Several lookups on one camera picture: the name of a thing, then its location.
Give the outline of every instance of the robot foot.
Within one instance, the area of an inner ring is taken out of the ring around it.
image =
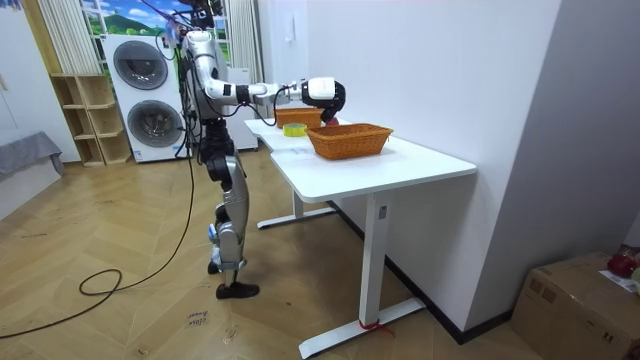
[[[258,295],[260,287],[258,285],[243,284],[234,282],[230,286],[220,284],[216,289],[216,298],[224,299],[246,299]]]
[[[218,265],[216,265],[216,263],[210,262],[209,266],[207,266],[207,272],[209,275],[213,275],[219,273],[220,269],[218,269]]]

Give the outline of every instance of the wooden floor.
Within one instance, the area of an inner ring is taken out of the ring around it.
[[[0,359],[299,359],[302,340],[357,319],[362,241],[337,215],[258,231],[257,221],[291,213],[290,188],[268,150],[241,156],[251,211],[240,280],[259,284],[259,296],[214,296],[222,276],[206,273],[207,226],[220,190],[194,163],[191,226],[171,265],[80,318],[0,340]],[[0,221],[0,334],[95,303],[77,288],[97,271],[119,268],[128,284],[161,266],[182,233],[189,191],[186,161],[68,168]],[[114,280],[89,285],[107,290]],[[382,306],[410,296],[386,270]],[[426,311],[389,328],[395,339],[378,331],[317,358],[538,359],[506,325],[462,347]]]

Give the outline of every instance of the stacked washer dryer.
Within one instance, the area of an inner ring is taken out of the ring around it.
[[[137,162],[186,156],[178,77],[154,36],[106,35],[103,49]]]

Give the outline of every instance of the wooden shelving unit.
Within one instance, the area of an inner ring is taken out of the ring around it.
[[[116,101],[104,75],[51,74],[84,166],[122,164],[131,157]]]

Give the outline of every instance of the white label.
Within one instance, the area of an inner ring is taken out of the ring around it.
[[[385,219],[387,217],[387,206],[380,206],[380,210],[378,210],[378,220]]]

